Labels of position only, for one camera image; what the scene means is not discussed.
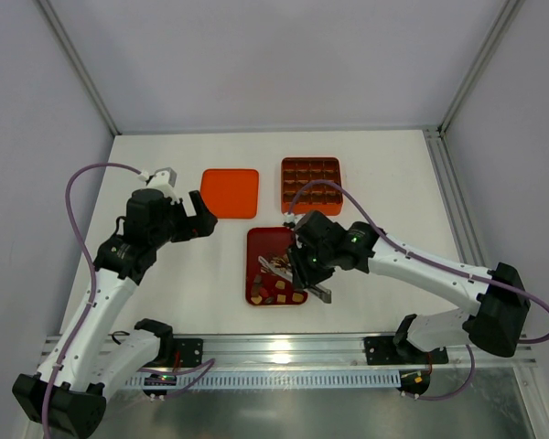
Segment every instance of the white cable carrier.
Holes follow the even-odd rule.
[[[124,390],[178,390],[187,386],[197,374],[177,376],[167,384],[145,384],[148,373],[138,373],[128,380]],[[304,390],[304,389],[372,389],[401,386],[398,370],[289,370],[289,371],[210,371],[193,391]]]

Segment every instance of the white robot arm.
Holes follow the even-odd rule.
[[[217,219],[198,191],[189,192],[196,214],[188,217],[173,190],[176,178],[170,168],[145,175],[146,188],[132,194],[125,217],[119,218],[124,220],[123,234],[118,233],[117,222],[116,231],[98,250],[93,263],[96,294],[87,288],[59,343],[37,373],[18,376],[13,393],[31,421],[41,422],[48,382],[54,377],[48,425],[75,437],[89,437],[102,420],[106,402],[126,380],[145,364],[167,362],[174,354],[173,328],[144,319],[118,349],[98,360],[113,322],[155,263],[157,250],[168,242],[210,236],[215,228]]]
[[[318,287],[336,267],[376,273],[413,284],[456,305],[458,309],[433,316],[406,316],[393,342],[404,360],[422,357],[446,346],[474,343],[500,357],[514,355],[530,308],[528,299],[499,287],[474,281],[495,279],[523,290],[517,271],[504,263],[496,270],[451,262],[419,251],[387,235],[396,250],[364,222],[348,230],[318,211],[306,214],[294,227],[296,243],[287,250],[296,288]],[[417,259],[409,256],[413,253]],[[419,257],[462,271],[448,273]]]

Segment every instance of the orange tray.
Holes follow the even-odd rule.
[[[288,157],[281,165],[281,211],[287,213],[296,193],[312,180],[331,180],[341,186],[339,160],[334,157]],[[304,192],[294,213],[319,210],[326,215],[339,215],[341,192],[327,185],[315,185]]]
[[[218,218],[254,218],[258,206],[258,171],[207,169],[201,179],[201,197]]]

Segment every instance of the white table surface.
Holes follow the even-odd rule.
[[[246,233],[279,226],[281,160],[287,156],[335,156],[342,185],[388,232],[411,245],[458,259],[421,131],[259,134],[172,134],[116,137],[110,161],[148,171],[171,166],[177,192],[192,212],[188,192],[199,189],[208,168],[253,168],[260,173],[254,219],[221,219],[209,238],[168,244],[116,319],[113,330],[130,330],[153,318],[188,334],[259,334],[394,331],[404,316],[433,314],[453,306],[393,279],[341,270],[325,285],[333,303],[315,296],[299,306],[253,307],[244,300]],[[106,170],[87,236],[90,251],[114,229],[133,190],[132,173]],[[333,217],[344,227],[361,220],[344,199]],[[62,328],[70,321],[89,282],[82,260]]]

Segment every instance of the gray wall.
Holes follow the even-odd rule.
[[[503,0],[52,0],[123,132],[437,124]]]
[[[525,2],[447,138],[490,258],[549,302],[549,0]],[[549,327],[536,306],[528,323]]]
[[[63,199],[67,179],[105,160],[111,144],[33,3],[0,0],[1,439],[18,427],[15,377],[36,370],[77,267]],[[74,191],[83,229],[100,181],[101,174],[86,176]]]

